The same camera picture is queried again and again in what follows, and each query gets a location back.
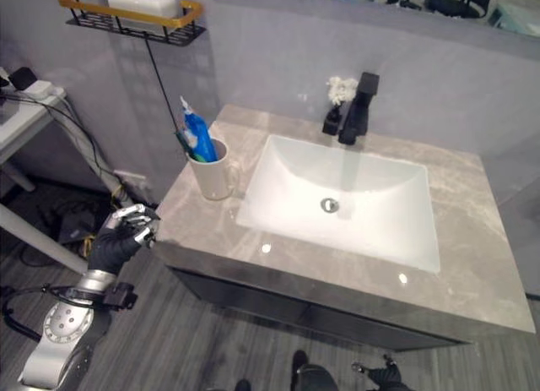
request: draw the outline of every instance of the toothbrush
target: toothbrush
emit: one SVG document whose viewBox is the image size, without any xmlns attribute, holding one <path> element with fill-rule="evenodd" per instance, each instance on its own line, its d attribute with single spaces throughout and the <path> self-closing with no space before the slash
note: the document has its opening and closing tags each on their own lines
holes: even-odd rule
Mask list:
<svg viewBox="0 0 540 391">
<path fill-rule="evenodd" d="M 187 155 L 189 157 L 191 157 L 192 159 L 196 160 L 196 161 L 200 161 L 201 163 L 206 163 L 206 160 L 200 156 L 200 155 L 195 155 L 195 152 L 193 152 L 193 149 L 191 148 L 191 146 L 187 143 L 186 141 L 186 138 L 184 137 L 184 135 L 182 134 L 182 132 L 180 131 L 176 131 L 175 132 L 175 135 L 176 135 L 176 138 L 178 139 L 178 142 L 180 142 L 182 148 L 186 151 Z"/>
</svg>

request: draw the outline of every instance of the black wire shelf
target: black wire shelf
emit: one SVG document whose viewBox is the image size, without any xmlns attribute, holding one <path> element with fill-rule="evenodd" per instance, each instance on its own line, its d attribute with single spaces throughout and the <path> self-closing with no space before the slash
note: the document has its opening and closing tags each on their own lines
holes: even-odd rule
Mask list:
<svg viewBox="0 0 540 391">
<path fill-rule="evenodd" d="M 98 14 L 91 12 L 82 12 L 76 15 L 72 10 L 73 18 L 66 24 L 82 26 L 84 28 L 92 28 L 95 30 L 105 30 L 112 34 L 127 35 L 135 38 L 144 39 L 146 41 L 155 41 L 166 43 L 174 46 L 188 46 L 196 40 L 206 28 L 191 22 L 190 24 L 178 28 L 173 32 L 169 32 L 166 27 L 163 28 L 163 35 L 158 35 L 153 32 L 144 30 L 135 30 L 122 25 L 118 17 L 113 17 L 107 14 Z"/>
</svg>

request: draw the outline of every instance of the white flower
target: white flower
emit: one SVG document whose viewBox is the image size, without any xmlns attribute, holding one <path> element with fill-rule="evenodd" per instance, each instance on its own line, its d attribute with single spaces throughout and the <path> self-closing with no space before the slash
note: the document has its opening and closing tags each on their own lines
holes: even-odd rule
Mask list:
<svg viewBox="0 0 540 391">
<path fill-rule="evenodd" d="M 330 102 L 333 105 L 338 106 L 341 103 L 351 101 L 354 98 L 358 80 L 343 80 L 340 77 L 334 76 L 328 80 L 327 85 L 330 86 L 328 91 L 328 98 L 330 99 Z"/>
</svg>

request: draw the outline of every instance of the floor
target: floor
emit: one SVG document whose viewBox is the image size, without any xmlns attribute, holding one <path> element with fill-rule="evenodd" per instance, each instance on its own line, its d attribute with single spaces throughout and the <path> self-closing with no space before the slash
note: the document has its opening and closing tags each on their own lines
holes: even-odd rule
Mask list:
<svg viewBox="0 0 540 391">
<path fill-rule="evenodd" d="M 45 207 L 71 194 L 64 188 L 40 186 L 38 192 L 23 193 L 8 206 L 32 220 L 37 204 Z M 2 285 L 25 288 L 45 282 L 77 282 L 75 273 L 57 264 L 43 268 L 23 265 L 16 257 L 17 241 L 5 233 L 0 239 Z M 340 390 L 365 390 L 373 384 L 354 374 L 350 362 L 361 360 L 373 367 L 382 364 L 383 350 L 199 301 L 148 250 L 140 251 L 124 267 L 121 280 L 135 285 L 138 302 L 133 310 L 115 315 L 79 390 L 231 390 L 242 377 L 251 381 L 254 391 L 286 390 L 291 357 L 297 349 L 326 367 Z M 38 295 L 21 298 L 13 307 L 19 320 L 38 329 L 51 304 L 52 299 Z M 540 302 L 531 301 L 530 305 L 540 329 Z M 16 379 L 34 347 L 35 343 L 2 323 L 0 388 Z M 540 390 L 538 335 L 515 334 L 479 345 L 394 357 L 404 381 L 418 391 Z"/>
</svg>

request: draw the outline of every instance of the electrical outlet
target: electrical outlet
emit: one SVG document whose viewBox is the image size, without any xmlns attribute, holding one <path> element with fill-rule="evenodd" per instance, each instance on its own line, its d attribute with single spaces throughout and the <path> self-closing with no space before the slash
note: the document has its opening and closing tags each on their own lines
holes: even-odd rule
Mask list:
<svg viewBox="0 0 540 391">
<path fill-rule="evenodd" d="M 120 178 L 120 180 L 135 191 L 142 199 L 148 204 L 153 202 L 152 190 L 146 176 L 137 173 L 131 173 L 130 171 L 114 170 L 113 173 Z"/>
</svg>

